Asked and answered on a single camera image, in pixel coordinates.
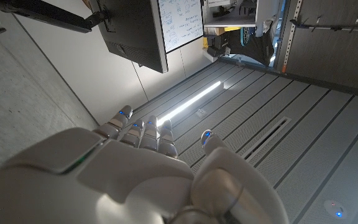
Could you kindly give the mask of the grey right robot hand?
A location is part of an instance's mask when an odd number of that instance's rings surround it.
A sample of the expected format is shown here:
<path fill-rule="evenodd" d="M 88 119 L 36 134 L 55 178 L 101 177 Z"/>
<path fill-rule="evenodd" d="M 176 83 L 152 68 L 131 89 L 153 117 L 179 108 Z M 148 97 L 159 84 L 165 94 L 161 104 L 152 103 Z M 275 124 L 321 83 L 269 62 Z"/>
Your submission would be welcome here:
<path fill-rule="evenodd" d="M 0 165 L 0 223 L 287 223 L 278 193 L 210 130 L 193 172 L 172 124 L 123 107 L 92 131 L 71 128 Z"/>

